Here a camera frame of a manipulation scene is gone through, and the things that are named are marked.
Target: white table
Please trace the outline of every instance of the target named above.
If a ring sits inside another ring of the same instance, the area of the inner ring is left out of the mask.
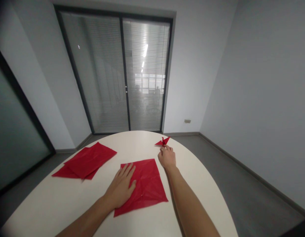
[[[157,157],[159,147],[154,146],[162,136],[153,132],[130,131],[98,140],[117,151],[117,154],[98,170],[92,180],[51,177],[63,166],[59,165],[16,209],[5,223],[4,232],[8,236],[55,236],[105,193],[121,163],[154,158],[169,202],[116,218],[113,218],[112,212],[94,236],[181,236],[167,177]],[[168,145],[173,147],[177,167],[200,199],[220,235],[238,236],[225,200],[204,165],[177,141],[170,139]]]

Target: red origami crane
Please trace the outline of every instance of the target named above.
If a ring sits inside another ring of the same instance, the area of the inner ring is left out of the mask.
[[[167,142],[169,141],[169,138],[166,138],[165,140],[162,137],[162,141],[158,141],[155,145],[161,145],[161,146],[165,146],[167,144]]]

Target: right hand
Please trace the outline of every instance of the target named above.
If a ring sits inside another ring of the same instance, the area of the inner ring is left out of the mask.
[[[176,166],[176,154],[173,152],[173,148],[168,145],[160,148],[158,158],[166,170]]]

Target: hand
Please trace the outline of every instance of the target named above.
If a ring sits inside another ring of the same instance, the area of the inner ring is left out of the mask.
[[[136,180],[134,180],[129,188],[130,179],[136,168],[136,166],[133,168],[132,166],[133,163],[120,168],[104,194],[113,209],[121,207],[130,198],[136,187]]]
[[[166,169],[176,166],[176,154],[173,152],[173,148],[165,145],[165,147],[160,148],[158,154],[159,161],[161,165]]]

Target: red origami paper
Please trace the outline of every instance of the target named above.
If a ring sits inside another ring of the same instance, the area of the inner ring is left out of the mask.
[[[90,179],[94,177],[99,168],[89,174],[85,179]],[[62,177],[62,178],[79,178],[71,169],[68,168],[67,165],[64,165],[59,171],[52,175],[53,177]]]
[[[136,161],[133,165],[136,169],[129,185],[136,180],[136,188],[129,200],[115,209],[114,217],[160,202],[168,202],[155,159]]]
[[[116,151],[100,143],[96,143],[92,147],[83,148],[72,159],[65,162],[65,165],[52,176],[92,179],[99,167],[111,159],[116,153]]]
[[[158,141],[155,145],[165,146],[167,144],[167,142],[169,141],[169,139],[170,139],[170,137],[168,137],[164,140],[162,137],[162,141]]]

